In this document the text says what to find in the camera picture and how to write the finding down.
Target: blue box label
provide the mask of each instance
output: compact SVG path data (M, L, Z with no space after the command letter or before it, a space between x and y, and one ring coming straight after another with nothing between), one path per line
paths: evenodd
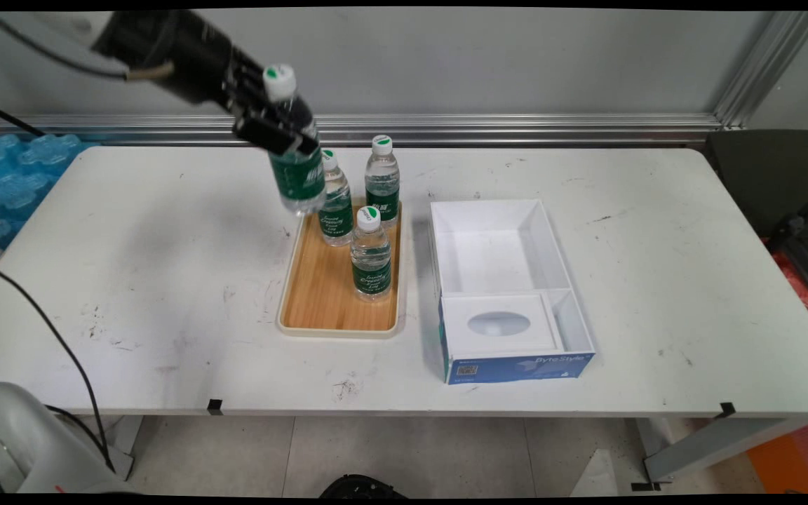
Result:
M451 365L448 384L578 377L593 356L593 352L587 352L514 358L455 359Z

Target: orange object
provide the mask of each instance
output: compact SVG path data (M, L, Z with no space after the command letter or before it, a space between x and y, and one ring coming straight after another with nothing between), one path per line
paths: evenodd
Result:
M747 451L767 493L808 494L808 426Z

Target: wooden tray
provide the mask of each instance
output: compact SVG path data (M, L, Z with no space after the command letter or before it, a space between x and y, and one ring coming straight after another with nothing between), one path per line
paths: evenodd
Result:
M355 212L363 205L354 205ZM285 277L285 291L276 323L287 335L387 339L398 329L401 286L401 229L404 205L398 207L398 224L390 232L391 292L377 302L357 297L351 272L351 250L323 242L317 214L307 215L298 228L292 263Z

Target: gray wall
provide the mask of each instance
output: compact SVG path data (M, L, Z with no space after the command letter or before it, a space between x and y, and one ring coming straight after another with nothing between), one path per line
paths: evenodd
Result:
M808 39L747 126L808 129Z
M500 7L200 11L251 57L288 62L314 111L711 112L766 13ZM87 53L26 13L2 13L65 57ZM150 83L82 76L0 32L0 108L208 114Z

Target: floor tile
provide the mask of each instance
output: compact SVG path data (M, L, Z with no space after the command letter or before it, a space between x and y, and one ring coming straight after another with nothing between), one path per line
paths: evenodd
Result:
M610 451L620 495L645 481L644 448L630 419L529 418L525 428L539 497L569 496L598 448Z
M534 496L522 419L299 417L285 497L361 473L408 498Z
M129 482L148 494L282 495L291 417L146 416Z
M761 493L762 485L747 454L663 485L660 492L632 492L631 483L647 482L644 447L634 419L526 419L526 438L532 455L535 489L539 497L568 496L596 448L612 454L617 487L622 496L647 494ZM677 438L706 425L705 419L677 419L671 431Z

